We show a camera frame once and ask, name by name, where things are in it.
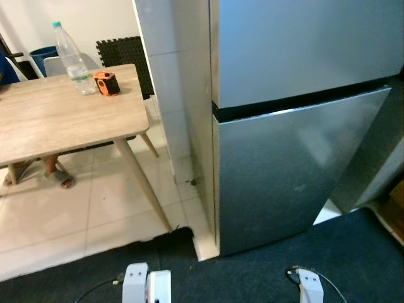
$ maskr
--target stainless steel refrigerator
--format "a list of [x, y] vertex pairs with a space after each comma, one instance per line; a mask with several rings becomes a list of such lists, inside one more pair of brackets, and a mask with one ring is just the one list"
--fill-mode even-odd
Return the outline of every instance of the stainless steel refrigerator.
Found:
[[386, 77], [403, 67], [403, 7], [210, 1], [206, 208], [221, 254], [313, 224], [389, 93]]

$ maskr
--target wooden table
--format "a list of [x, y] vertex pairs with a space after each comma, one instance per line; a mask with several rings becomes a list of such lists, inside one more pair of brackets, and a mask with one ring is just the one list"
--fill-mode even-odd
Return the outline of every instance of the wooden table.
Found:
[[149, 128], [134, 64], [107, 68], [121, 94], [82, 96], [67, 75], [0, 86], [0, 165], [113, 141], [165, 228], [171, 227], [126, 138]]

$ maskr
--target freezer door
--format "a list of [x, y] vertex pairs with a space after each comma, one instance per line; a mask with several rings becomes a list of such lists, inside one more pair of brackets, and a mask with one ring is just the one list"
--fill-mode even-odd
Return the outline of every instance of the freezer door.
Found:
[[404, 0], [211, 0], [219, 108], [398, 74]]
[[238, 121], [213, 120], [216, 229], [230, 254], [308, 229], [388, 87]]

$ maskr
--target floor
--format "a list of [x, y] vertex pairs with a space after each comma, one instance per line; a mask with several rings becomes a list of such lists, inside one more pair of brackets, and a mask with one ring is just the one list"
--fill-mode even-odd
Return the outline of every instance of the floor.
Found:
[[[158, 103], [145, 100], [155, 158], [141, 138], [129, 142], [173, 227], [194, 232], [200, 261], [218, 255], [200, 200], [189, 182], [175, 184]], [[0, 281], [165, 233], [113, 145], [59, 157], [76, 177], [65, 191], [35, 162], [23, 181], [0, 187]], [[0, 170], [0, 180], [7, 170]], [[315, 223], [341, 213], [328, 201]]]

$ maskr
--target sandal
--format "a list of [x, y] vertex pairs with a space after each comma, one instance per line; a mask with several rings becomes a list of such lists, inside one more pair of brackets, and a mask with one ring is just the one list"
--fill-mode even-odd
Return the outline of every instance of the sandal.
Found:
[[[55, 172], [51, 174], [45, 173], [45, 177], [48, 178], [48, 180], [57, 182], [61, 184], [61, 188], [63, 189], [69, 189], [72, 188], [74, 185], [74, 178], [71, 175], [65, 174], [64, 172], [61, 172], [60, 170], [56, 170]], [[66, 181], [72, 180], [72, 183], [69, 187], [63, 187], [64, 183]]]
[[[17, 182], [20, 181], [20, 179], [24, 176], [24, 174], [27, 171], [27, 169], [29, 168], [29, 166], [34, 161], [35, 160], [25, 161], [25, 163], [21, 167], [14, 167]], [[3, 186], [11, 186], [11, 185], [13, 185], [13, 182], [11, 181], [11, 176], [10, 176], [10, 173], [8, 172], [6, 177], [4, 177]]]

